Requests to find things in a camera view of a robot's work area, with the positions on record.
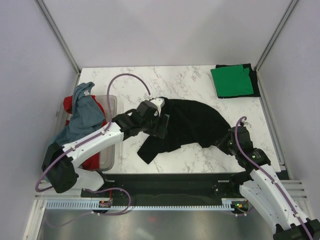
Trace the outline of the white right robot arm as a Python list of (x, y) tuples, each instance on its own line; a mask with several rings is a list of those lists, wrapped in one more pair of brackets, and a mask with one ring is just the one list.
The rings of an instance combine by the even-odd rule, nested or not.
[(320, 222), (296, 204), (278, 178), (266, 153), (253, 146), (244, 126), (235, 126), (217, 144), (234, 156), (243, 172), (234, 174), (229, 191), (244, 197), (270, 226), (275, 240), (318, 240)]

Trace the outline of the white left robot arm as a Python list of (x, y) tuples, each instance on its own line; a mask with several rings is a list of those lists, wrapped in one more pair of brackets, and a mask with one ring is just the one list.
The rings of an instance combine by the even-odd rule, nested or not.
[(102, 150), (121, 143), (140, 132), (164, 138), (169, 115), (152, 113), (141, 116), (136, 110), (119, 114), (108, 125), (74, 142), (60, 146), (54, 142), (47, 148), (42, 171), (56, 193), (71, 189), (87, 189), (99, 197), (106, 196), (110, 185), (97, 171), (85, 170), (81, 165)]

